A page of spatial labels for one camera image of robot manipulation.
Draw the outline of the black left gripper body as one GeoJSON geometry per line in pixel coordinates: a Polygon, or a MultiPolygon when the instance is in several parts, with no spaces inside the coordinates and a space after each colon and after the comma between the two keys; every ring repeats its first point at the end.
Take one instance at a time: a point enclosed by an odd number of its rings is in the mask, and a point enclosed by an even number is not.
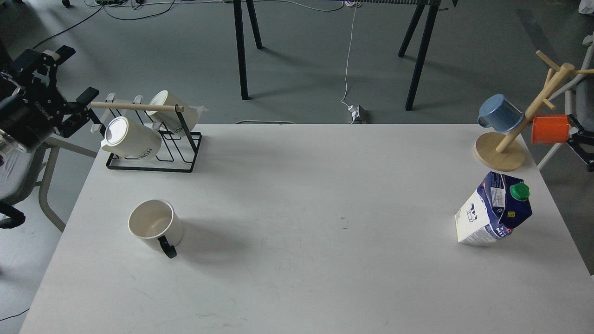
{"type": "Polygon", "coordinates": [[[17,89],[1,101],[1,150],[33,151],[64,120],[67,101],[57,89],[58,66],[44,52],[23,52],[2,71],[17,89]]]}

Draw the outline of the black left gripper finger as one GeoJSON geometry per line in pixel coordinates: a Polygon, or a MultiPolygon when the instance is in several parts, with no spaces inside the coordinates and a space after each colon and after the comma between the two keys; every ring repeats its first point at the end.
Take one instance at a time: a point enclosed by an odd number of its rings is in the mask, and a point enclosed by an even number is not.
{"type": "Polygon", "coordinates": [[[70,46],[62,45],[56,51],[45,50],[45,54],[53,59],[56,66],[62,65],[67,61],[70,57],[72,57],[76,53],[76,50],[70,46]]]}
{"type": "Polygon", "coordinates": [[[93,87],[88,87],[74,102],[67,102],[65,108],[61,111],[61,116],[69,116],[63,121],[59,121],[55,126],[55,134],[63,138],[70,138],[79,129],[85,126],[89,121],[94,125],[100,125],[100,120],[89,107],[89,104],[98,97],[99,91],[93,87]]]}

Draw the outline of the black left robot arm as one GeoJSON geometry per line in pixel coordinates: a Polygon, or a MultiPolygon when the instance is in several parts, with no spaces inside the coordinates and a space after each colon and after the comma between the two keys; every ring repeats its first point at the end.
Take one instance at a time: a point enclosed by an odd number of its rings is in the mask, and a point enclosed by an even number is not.
{"type": "Polygon", "coordinates": [[[25,50],[1,72],[16,91],[1,101],[1,161],[13,151],[29,154],[52,134],[69,138],[89,121],[104,135],[106,127],[90,108],[97,89],[87,88],[76,101],[66,101],[57,88],[57,69],[76,51],[62,46],[57,51],[25,50]]]}

